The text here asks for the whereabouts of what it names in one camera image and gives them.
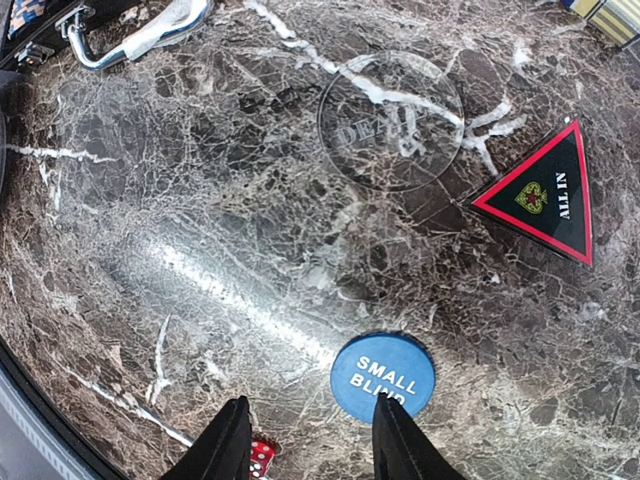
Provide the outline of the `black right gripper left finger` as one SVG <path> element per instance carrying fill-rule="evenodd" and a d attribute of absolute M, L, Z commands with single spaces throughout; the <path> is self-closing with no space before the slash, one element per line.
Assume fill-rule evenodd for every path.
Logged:
<path fill-rule="evenodd" d="M 161 480 L 247 480 L 252 427 L 246 396 L 231 399 Z"/>

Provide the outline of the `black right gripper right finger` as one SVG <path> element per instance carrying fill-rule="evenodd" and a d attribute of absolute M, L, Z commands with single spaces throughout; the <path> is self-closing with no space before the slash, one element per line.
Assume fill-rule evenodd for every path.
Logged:
<path fill-rule="evenodd" d="M 379 394 L 372 423 L 376 480 L 464 480 L 394 398 Z"/>

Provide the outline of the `red die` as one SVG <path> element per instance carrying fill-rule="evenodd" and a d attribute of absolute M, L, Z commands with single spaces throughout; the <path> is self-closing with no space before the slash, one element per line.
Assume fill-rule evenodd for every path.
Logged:
<path fill-rule="evenodd" d="M 274 443 L 264 439 L 251 441 L 251 455 L 249 463 L 249 478 L 264 479 L 277 454 Z"/>

